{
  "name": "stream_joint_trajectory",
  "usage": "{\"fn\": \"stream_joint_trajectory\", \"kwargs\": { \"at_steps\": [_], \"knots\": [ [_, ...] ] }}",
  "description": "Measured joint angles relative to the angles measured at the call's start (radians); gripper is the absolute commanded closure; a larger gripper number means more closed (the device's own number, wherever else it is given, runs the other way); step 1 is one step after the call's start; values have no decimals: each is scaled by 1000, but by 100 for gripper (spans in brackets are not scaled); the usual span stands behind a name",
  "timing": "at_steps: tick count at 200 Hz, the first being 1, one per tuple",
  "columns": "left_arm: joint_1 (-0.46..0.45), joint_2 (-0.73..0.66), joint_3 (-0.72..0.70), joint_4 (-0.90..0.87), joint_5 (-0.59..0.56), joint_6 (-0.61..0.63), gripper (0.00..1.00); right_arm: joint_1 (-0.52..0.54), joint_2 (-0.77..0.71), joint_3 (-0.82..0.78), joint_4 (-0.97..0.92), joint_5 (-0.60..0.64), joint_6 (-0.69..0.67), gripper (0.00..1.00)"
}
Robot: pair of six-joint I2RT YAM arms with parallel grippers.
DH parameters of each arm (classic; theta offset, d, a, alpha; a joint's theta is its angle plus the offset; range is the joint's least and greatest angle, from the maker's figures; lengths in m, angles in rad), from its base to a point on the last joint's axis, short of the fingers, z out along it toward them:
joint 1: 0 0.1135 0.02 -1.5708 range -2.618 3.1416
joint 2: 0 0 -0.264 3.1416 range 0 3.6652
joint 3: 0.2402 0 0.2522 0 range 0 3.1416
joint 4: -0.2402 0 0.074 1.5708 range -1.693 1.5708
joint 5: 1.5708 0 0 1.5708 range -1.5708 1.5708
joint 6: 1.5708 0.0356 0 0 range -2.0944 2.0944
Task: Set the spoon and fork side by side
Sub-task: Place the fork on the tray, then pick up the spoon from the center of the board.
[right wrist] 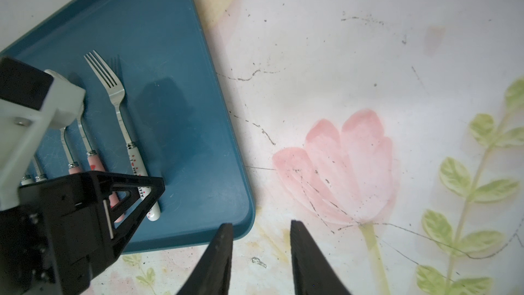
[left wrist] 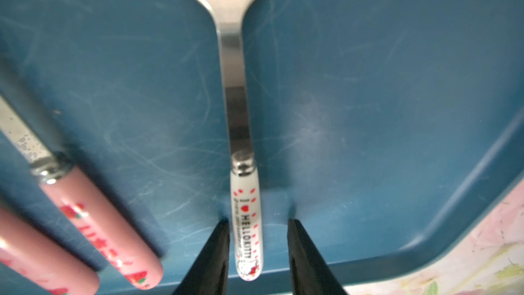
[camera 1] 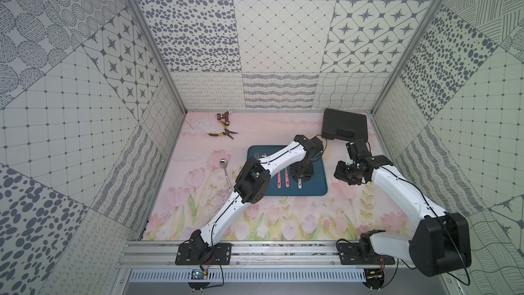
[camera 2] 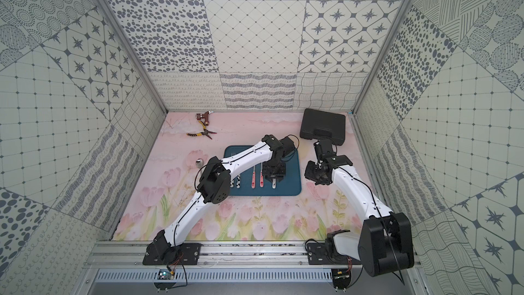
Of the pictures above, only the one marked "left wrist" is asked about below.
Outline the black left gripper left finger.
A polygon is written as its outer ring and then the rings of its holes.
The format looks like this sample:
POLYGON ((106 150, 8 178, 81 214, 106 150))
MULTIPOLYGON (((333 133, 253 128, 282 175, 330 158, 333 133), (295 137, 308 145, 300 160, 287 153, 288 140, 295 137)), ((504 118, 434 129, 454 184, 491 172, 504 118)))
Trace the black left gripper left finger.
POLYGON ((229 247, 229 221, 223 219, 216 225, 194 264, 173 294, 226 294, 229 247))

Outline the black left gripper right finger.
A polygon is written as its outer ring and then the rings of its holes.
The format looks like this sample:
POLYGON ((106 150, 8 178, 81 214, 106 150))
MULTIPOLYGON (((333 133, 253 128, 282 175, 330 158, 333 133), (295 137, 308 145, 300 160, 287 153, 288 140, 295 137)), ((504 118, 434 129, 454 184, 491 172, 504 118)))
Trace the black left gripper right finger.
POLYGON ((298 219, 289 219, 287 241, 292 294, 347 295, 298 219))

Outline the pink strawberry spoon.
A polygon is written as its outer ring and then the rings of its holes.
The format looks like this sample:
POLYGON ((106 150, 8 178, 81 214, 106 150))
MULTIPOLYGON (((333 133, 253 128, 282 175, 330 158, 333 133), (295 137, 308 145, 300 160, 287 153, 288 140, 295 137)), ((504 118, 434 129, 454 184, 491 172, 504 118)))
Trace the pink strawberry spoon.
POLYGON ((161 282, 160 259, 131 224, 64 153, 46 147, 5 99, 1 132, 28 162, 46 196, 130 284, 149 290, 161 282))

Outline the pink strawberry fork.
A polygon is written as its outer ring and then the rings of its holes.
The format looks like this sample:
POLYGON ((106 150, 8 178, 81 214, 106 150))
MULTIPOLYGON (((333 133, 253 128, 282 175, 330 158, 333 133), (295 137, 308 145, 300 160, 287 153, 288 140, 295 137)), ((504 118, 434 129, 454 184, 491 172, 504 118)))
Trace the pink strawberry fork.
POLYGON ((10 211, 1 209, 1 263, 50 294, 95 294, 98 275, 10 211))

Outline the white Hello Kitty spoon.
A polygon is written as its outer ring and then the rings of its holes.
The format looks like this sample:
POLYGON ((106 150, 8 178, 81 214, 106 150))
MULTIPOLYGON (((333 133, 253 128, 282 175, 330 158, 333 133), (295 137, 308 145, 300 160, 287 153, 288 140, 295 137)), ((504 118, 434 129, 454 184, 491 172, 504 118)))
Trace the white Hello Kitty spoon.
POLYGON ((216 27, 231 161, 230 198, 237 274, 256 280, 263 270, 259 172, 252 146, 242 40, 244 17, 255 0, 197 0, 216 27))

